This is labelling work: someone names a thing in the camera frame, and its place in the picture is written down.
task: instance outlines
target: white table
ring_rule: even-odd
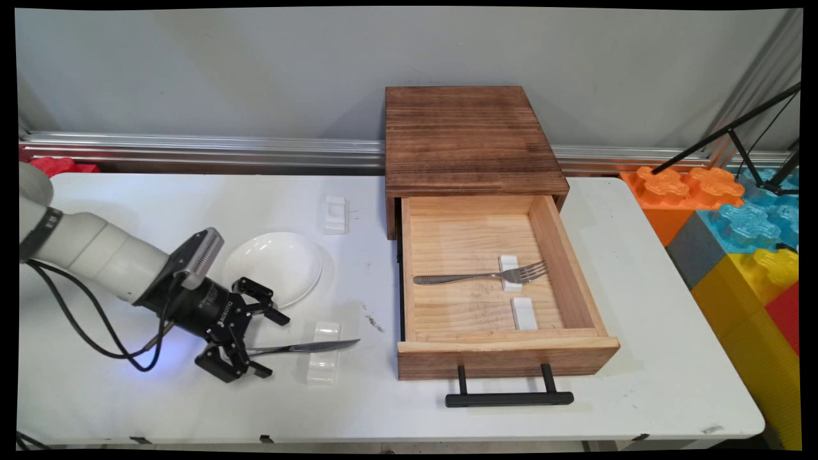
[[[312,339],[316,320],[343,324],[361,342],[341,352],[332,387],[305,384],[306,355],[258,358],[266,380],[222,383],[193,363],[204,342],[174,329],[159,364],[141,373],[99,355],[71,329],[31,268],[20,266],[17,428],[51,444],[145,437],[153,443],[690,440],[707,447],[764,427],[744,384],[624,183],[570,178],[564,225],[608,332],[622,348],[596,375],[556,377],[567,406],[445,408],[456,381],[399,381],[396,245],[387,241],[381,177],[61,174],[52,205],[87,211],[173,251],[216,227],[224,260],[265,232],[298,232],[325,253],[316,289],[286,309],[287,327],[256,318],[248,346]],[[326,195],[348,199],[349,233],[325,236]],[[78,289],[55,277],[86,331],[109,350]],[[125,345],[155,334],[156,316],[91,285]],[[473,392],[543,391],[541,378],[470,379]]]

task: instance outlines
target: fork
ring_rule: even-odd
[[[527,282],[532,282],[535,279],[541,277],[542,275],[548,273],[548,267],[546,266],[545,260],[540,260],[539,262],[531,265],[526,265],[525,267],[521,268],[512,268],[511,270],[506,270],[505,272],[499,273],[478,273],[473,275],[432,275],[432,276],[423,276],[423,277],[415,277],[414,281],[415,284],[420,284],[422,286],[429,286],[433,284],[443,284],[444,282],[454,282],[454,281],[461,281],[471,278],[482,278],[482,277],[501,277],[508,282],[515,282],[518,284],[525,284]]]

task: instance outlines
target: butter knife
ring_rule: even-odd
[[[355,345],[361,339],[353,340],[330,340],[327,342],[312,342],[308,344],[272,346],[267,348],[248,348],[248,356],[259,356],[260,354],[273,353],[321,353],[323,351],[340,350],[348,346]]]

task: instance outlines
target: open drawer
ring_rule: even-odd
[[[461,366],[469,377],[539,376],[544,364],[554,375],[594,374],[619,349],[605,330],[553,196],[400,200],[400,379],[458,378]],[[500,255],[516,255],[521,267],[545,260],[548,274],[522,292],[504,292],[498,278],[413,282],[421,275],[497,272]],[[532,299],[536,331],[515,330],[513,297]]]

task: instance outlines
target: black drawer handle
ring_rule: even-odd
[[[477,408],[491,406],[553,406],[573,402],[573,393],[557,391],[554,374],[550,364],[541,364],[542,378],[546,381],[545,393],[480,393],[469,395],[465,389],[465,366],[457,366],[457,378],[460,380],[459,395],[446,395],[448,408]]]

